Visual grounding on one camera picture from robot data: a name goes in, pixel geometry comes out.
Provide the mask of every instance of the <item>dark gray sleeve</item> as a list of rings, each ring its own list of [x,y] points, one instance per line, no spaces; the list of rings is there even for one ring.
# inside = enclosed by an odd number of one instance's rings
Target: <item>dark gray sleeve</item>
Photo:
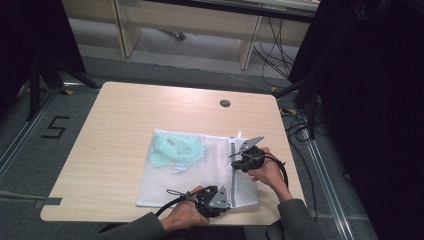
[[[302,200],[284,201],[278,205],[278,211],[285,239],[327,239],[318,224],[312,220]]]
[[[113,228],[107,232],[89,237],[89,240],[114,240],[114,239],[143,239],[157,240],[165,235],[159,219],[153,214],[148,213],[145,216],[135,220],[134,222],[124,224]]]

